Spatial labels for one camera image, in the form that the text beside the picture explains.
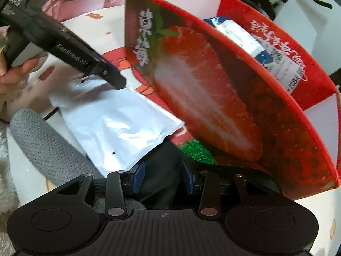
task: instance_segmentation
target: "white plastic bag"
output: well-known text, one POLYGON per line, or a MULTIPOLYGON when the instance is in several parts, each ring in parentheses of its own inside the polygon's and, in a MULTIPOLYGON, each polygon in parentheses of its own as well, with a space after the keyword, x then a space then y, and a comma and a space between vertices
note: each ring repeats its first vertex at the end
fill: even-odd
POLYGON ((98 170, 130 170, 184 122, 127 87, 115 90, 97 76, 75 80, 50 95, 98 170))

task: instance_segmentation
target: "product label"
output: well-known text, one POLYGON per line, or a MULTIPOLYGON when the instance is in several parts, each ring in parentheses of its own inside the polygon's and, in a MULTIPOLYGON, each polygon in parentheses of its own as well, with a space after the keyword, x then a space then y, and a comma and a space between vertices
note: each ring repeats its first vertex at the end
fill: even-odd
POLYGON ((269 42, 257 37, 256 35, 253 35, 253 37, 261 43, 261 45, 273 58, 273 62, 265 64, 264 67, 289 93, 292 93, 304 75, 304 70, 283 51, 276 49, 269 42))
POLYGON ((217 25, 216 28, 240 48, 248 52, 253 58, 265 50, 257 40, 233 20, 226 20, 217 25))

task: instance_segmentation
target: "blue packaging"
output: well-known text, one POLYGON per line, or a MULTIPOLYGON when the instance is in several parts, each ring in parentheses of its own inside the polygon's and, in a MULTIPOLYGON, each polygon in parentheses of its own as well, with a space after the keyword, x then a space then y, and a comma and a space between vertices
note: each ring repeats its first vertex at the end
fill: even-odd
POLYGON ((221 16, 204 19, 204 21, 226 35, 240 48, 248 52, 248 54, 255 58, 261 65, 273 62, 272 56, 270 56, 265 48, 233 20, 221 16))

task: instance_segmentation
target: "strawberry picture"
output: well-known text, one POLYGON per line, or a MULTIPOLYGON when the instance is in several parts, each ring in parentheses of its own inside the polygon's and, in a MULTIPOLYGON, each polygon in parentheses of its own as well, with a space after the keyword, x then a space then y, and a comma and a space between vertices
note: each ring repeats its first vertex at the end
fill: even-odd
POLYGON ((249 93, 246 104, 263 137, 258 163, 285 185, 291 197, 332 187, 318 147, 287 105, 260 78, 253 79, 249 93))
POLYGON ((160 38, 163 56, 153 73, 158 94, 195 137, 240 159, 258 160, 260 131, 210 44, 191 28, 169 30, 177 35, 160 38))

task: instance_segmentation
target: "red cardboard box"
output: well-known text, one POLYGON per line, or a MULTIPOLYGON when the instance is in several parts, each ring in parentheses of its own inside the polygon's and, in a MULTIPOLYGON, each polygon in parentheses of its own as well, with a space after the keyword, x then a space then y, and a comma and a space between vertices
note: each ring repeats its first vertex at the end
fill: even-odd
POLYGON ((128 60, 221 162, 257 163, 291 199, 337 188, 340 99, 317 62, 239 0, 126 0, 128 60), (288 92, 202 21, 227 16, 304 70, 288 92))

